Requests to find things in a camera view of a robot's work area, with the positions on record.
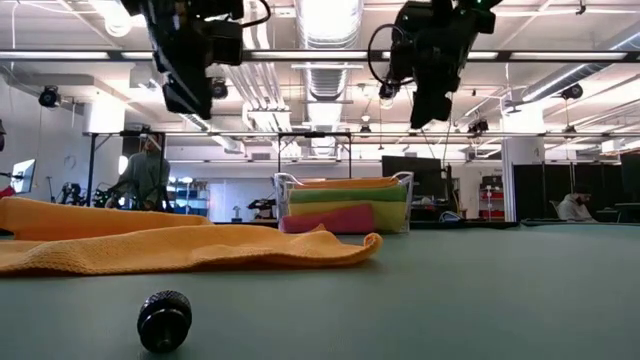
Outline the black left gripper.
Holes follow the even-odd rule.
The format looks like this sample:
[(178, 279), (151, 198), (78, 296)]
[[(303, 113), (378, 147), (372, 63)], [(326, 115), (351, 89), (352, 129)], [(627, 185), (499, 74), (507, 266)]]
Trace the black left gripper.
[(148, 30), (162, 75), (167, 110), (211, 118), (211, 80), (206, 77), (205, 18), (210, 8), (149, 8)]

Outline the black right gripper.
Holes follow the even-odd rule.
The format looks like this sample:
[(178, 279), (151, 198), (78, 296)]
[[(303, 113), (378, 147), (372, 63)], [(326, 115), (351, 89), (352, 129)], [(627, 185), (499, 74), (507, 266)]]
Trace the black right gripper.
[(412, 129), (449, 118), (452, 100), (444, 93), (458, 89), (477, 37), (494, 32), (495, 6), (496, 0), (404, 3), (392, 28), (388, 82), (413, 80), (420, 90), (428, 91), (413, 93)]

